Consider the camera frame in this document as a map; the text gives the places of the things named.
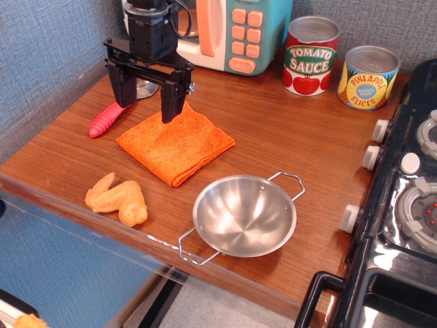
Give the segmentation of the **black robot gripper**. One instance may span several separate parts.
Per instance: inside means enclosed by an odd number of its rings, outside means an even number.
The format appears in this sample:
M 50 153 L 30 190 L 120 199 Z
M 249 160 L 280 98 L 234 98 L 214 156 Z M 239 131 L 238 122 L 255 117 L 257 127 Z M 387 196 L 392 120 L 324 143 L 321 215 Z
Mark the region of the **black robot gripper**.
M 177 52 L 178 41 L 189 37 L 193 17 L 183 1 L 126 1 L 128 39 L 106 38 L 106 66 L 117 104 L 126 108 L 137 100 L 137 79 L 161 87 L 162 122 L 181 114 L 186 95 L 194 92 L 194 65 Z

